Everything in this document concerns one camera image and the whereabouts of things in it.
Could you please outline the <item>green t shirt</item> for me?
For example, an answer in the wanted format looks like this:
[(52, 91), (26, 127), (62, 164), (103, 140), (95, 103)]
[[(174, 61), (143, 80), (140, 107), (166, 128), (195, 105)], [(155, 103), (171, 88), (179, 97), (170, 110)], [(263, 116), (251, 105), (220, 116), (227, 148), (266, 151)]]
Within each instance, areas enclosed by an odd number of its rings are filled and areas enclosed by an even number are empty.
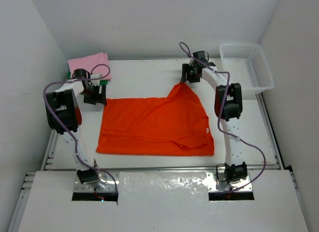
[(67, 80), (77, 80), (77, 79), (87, 79), (87, 81), (84, 81), (84, 83), (88, 84), (88, 85), (92, 85), (92, 86), (100, 86), (100, 85), (107, 85), (108, 84), (108, 79), (106, 78), (106, 76), (103, 75), (102, 79), (100, 80), (100, 84), (92, 84), (92, 82), (90, 81), (90, 75), (93, 74), (89, 71), (84, 71), (84, 70), (80, 70), (80, 71), (75, 71), (72, 75), (69, 74)]

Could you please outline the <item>pink t shirt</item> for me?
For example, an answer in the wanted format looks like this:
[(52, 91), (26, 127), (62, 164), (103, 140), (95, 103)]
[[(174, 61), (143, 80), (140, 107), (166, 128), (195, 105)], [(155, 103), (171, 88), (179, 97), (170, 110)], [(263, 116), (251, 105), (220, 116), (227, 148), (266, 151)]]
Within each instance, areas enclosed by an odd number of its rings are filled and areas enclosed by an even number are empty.
[(107, 53), (100, 52), (86, 57), (75, 58), (67, 60), (70, 77), (73, 76), (75, 69), (86, 69), (88, 72), (93, 74), (102, 74), (105, 76), (109, 71), (106, 66), (98, 66), (92, 71), (92, 69), (98, 64), (105, 64), (109, 66), (109, 59)]

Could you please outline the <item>orange t shirt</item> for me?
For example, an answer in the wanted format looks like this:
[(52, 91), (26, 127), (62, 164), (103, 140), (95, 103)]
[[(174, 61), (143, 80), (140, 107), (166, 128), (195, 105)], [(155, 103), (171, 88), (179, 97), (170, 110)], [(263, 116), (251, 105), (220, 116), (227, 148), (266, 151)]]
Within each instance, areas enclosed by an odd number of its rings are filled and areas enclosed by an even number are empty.
[(167, 97), (108, 99), (104, 107), (99, 154), (137, 156), (213, 156), (209, 117), (186, 83)]

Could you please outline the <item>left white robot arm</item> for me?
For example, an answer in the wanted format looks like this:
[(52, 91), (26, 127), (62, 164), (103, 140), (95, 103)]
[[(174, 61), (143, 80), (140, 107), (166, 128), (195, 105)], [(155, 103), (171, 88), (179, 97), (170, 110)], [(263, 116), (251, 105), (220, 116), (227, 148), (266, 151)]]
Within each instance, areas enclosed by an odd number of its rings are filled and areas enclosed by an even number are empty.
[(83, 95), (84, 102), (92, 105), (106, 105), (106, 86), (100, 81), (111, 72), (109, 66), (106, 75), (94, 74), (91, 70), (76, 69), (73, 77), (65, 81), (51, 82), (43, 89), (43, 100), (49, 127), (62, 136), (67, 143), (76, 164), (77, 177), (80, 183), (99, 187), (105, 182), (102, 175), (107, 172), (98, 168), (96, 160), (91, 157), (82, 138), (80, 125), (82, 115), (77, 96)]

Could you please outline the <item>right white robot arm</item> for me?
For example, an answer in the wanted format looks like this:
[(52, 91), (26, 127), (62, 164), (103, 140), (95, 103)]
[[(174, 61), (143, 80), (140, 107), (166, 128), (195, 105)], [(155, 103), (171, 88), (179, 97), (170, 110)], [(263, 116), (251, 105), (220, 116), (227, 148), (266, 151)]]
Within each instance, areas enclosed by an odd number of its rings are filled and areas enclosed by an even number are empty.
[(205, 51), (187, 52), (189, 63), (182, 65), (181, 82), (195, 83), (205, 80), (215, 91), (214, 111), (217, 127), (224, 135), (225, 162), (223, 182), (231, 184), (247, 177), (247, 165), (240, 142), (240, 116), (243, 111), (242, 91), (239, 83), (230, 82), (230, 73), (218, 71), (208, 62)]

